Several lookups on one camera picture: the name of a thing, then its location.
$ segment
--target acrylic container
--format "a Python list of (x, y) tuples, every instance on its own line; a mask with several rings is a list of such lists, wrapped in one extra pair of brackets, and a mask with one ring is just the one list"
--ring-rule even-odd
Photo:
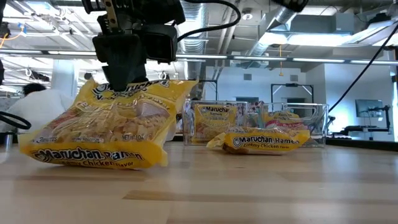
[(183, 107), (186, 145), (205, 145), (231, 126), (244, 126), (248, 103), (243, 101), (187, 100)]
[(328, 108), (329, 105), (315, 103), (268, 103), (260, 117), (265, 128), (309, 130), (310, 139), (302, 147), (325, 147)]

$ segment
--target wooden table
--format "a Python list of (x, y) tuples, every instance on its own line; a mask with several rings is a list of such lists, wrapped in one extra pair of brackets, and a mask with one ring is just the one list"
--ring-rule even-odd
[(165, 148), (170, 165), (144, 171), (55, 166), (0, 151), (0, 223), (398, 223), (397, 153)]

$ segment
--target desk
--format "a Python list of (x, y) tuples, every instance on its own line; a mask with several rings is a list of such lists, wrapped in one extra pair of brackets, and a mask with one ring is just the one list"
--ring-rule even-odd
[(167, 143), (144, 171), (0, 153), (0, 223), (398, 223), (398, 153), (327, 147), (235, 156)]

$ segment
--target white shirt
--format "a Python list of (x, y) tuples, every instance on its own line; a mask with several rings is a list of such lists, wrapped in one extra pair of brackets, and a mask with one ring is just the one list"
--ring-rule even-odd
[[(18, 100), (7, 113), (20, 116), (32, 124), (29, 130), (18, 129), (18, 133), (30, 133), (60, 116), (73, 104), (73, 99), (58, 90), (43, 90), (29, 93)], [(15, 131), (16, 128), (4, 124), (2, 131)]]

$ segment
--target computer monitor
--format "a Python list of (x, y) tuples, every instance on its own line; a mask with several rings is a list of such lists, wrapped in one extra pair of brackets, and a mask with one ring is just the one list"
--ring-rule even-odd
[(382, 118), (383, 111), (369, 111), (369, 109), (382, 108), (381, 100), (355, 100), (357, 118)]

